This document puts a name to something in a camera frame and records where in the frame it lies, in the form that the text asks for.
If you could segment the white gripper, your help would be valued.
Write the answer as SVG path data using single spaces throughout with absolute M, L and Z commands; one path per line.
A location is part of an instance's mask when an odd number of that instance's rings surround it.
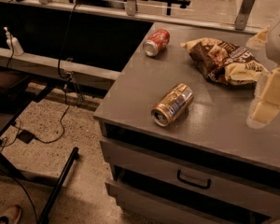
M 250 49 L 265 47 L 267 58 L 280 64 L 280 11 L 270 26 L 264 27 L 256 35 L 250 37 L 245 45 Z M 259 78 L 255 98 L 250 106 L 250 120 L 254 124 L 269 124 L 279 112 L 280 65 Z

